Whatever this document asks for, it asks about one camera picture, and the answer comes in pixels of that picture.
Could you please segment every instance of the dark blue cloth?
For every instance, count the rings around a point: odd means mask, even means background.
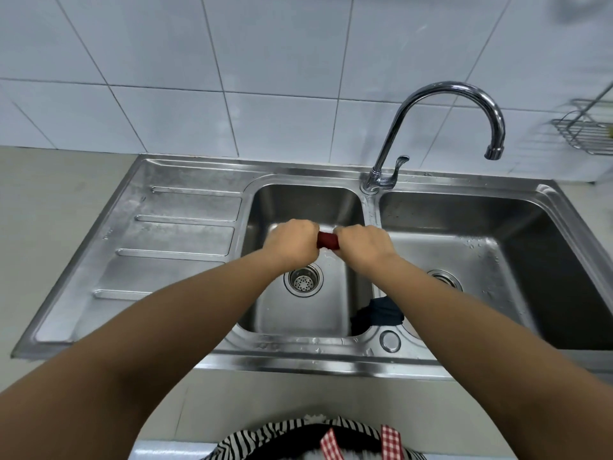
[[[370,326],[399,326],[405,316],[389,297],[371,299],[367,307],[357,310],[351,318],[351,335],[359,335]]]

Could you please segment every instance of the person's left arm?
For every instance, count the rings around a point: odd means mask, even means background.
[[[317,259],[318,231],[279,224],[261,250],[152,293],[18,380],[0,394],[0,458],[126,459],[157,404],[264,289]]]

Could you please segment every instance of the black and white striped fabric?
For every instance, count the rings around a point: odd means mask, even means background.
[[[381,440],[379,431],[357,421],[342,417],[327,419],[324,416],[307,416],[299,419],[289,419],[280,423],[267,423],[255,431],[243,430],[234,433],[219,442],[217,447],[204,460],[245,460],[253,453],[257,453],[258,449],[278,439],[279,436],[307,425],[338,426],[372,437],[379,442]],[[418,452],[407,448],[405,448],[405,452],[406,458],[409,460],[425,460],[425,457]]]

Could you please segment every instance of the sink drain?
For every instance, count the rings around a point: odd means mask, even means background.
[[[321,289],[324,275],[315,263],[283,275],[286,289],[296,297],[310,297]]]
[[[460,282],[456,279],[456,277],[453,276],[453,274],[450,274],[447,271],[443,271],[442,269],[433,269],[432,271],[428,271],[428,274],[433,278],[444,282],[448,286],[451,286],[454,289],[458,289],[460,292],[462,292],[462,286],[460,285]]]

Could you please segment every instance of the person's left hand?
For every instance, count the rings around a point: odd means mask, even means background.
[[[286,273],[311,264],[319,256],[319,224],[306,219],[290,219],[269,232],[263,250],[269,252]]]

